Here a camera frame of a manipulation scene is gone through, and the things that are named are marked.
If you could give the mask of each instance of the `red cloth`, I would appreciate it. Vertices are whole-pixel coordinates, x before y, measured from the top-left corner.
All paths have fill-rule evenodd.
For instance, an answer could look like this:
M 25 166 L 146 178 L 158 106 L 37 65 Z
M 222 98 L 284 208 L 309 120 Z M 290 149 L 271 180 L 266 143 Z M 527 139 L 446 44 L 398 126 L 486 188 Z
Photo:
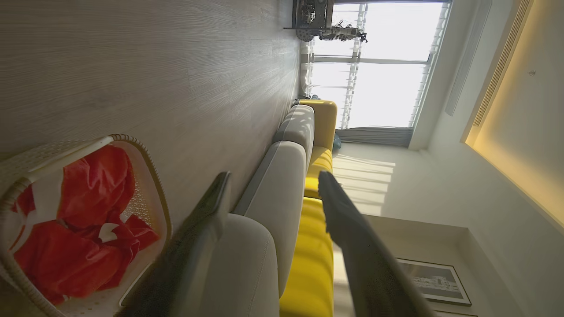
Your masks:
M 105 146 L 66 166 L 58 218 L 73 227 L 104 224 L 125 210 L 135 192 L 131 162 L 123 149 Z
M 111 280 L 122 252 L 97 244 L 48 221 L 36 224 L 24 245 L 14 254 L 21 269 L 54 305 L 63 295 L 86 297 Z
M 33 227 L 14 254 L 22 270 L 53 304 L 63 295 L 86 297 L 99 289 L 119 285 L 137 252 L 159 239 L 143 220 L 132 215 L 123 223 L 120 214 L 135 192 L 131 162 L 124 150 L 105 146 L 66 166 L 57 219 Z M 27 215 L 35 209 L 32 187 L 16 203 Z M 105 223 L 116 240 L 102 243 Z

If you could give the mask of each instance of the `yellow sofa cushion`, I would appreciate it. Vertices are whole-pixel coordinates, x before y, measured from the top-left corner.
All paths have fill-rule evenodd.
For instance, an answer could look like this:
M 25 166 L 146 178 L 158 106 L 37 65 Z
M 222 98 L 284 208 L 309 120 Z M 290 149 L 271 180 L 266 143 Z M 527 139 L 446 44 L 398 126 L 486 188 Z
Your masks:
M 333 316 L 333 243 L 326 232 L 321 200 L 303 199 L 296 250 L 280 316 Z
M 314 146 L 306 174 L 305 197 L 319 199 L 319 172 L 323 170 L 333 171 L 333 153 L 328 148 Z

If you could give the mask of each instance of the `grey curtain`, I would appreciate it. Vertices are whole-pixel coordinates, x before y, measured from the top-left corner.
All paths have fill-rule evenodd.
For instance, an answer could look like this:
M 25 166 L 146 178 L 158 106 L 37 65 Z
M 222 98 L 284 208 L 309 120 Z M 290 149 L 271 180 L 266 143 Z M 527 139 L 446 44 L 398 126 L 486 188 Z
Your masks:
M 354 127 L 336 130 L 335 133 L 343 142 L 372 143 L 385 146 L 408 147 L 413 135 L 412 127 Z

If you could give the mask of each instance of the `picture frame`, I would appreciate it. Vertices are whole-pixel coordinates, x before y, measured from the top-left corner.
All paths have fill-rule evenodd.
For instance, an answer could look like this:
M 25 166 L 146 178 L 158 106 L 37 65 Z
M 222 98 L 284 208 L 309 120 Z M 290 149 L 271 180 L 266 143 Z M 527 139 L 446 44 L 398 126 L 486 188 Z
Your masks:
M 461 306 L 472 302 L 452 265 L 397 259 L 399 266 L 429 301 Z
M 437 317 L 478 317 L 476 315 L 459 314 L 457 312 L 435 310 Z

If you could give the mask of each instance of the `white woven basket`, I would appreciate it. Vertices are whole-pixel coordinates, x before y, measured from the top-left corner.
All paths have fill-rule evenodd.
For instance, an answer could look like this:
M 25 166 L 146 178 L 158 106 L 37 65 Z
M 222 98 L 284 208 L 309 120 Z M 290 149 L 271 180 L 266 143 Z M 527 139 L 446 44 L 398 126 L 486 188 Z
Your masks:
M 136 214 L 153 228 L 160 239 L 137 254 L 118 287 L 95 292 L 87 298 L 71 298 L 55 307 L 28 280 L 8 251 L 22 226 L 11 207 L 23 190 L 37 179 L 108 144 L 126 151 L 135 174 L 135 194 L 124 214 Z M 172 233 L 164 191 L 151 156 L 141 142 L 123 134 L 97 140 L 50 143 L 0 162 L 0 193 L 0 275 L 49 317 L 113 316 L 119 311 L 127 292 L 157 258 Z

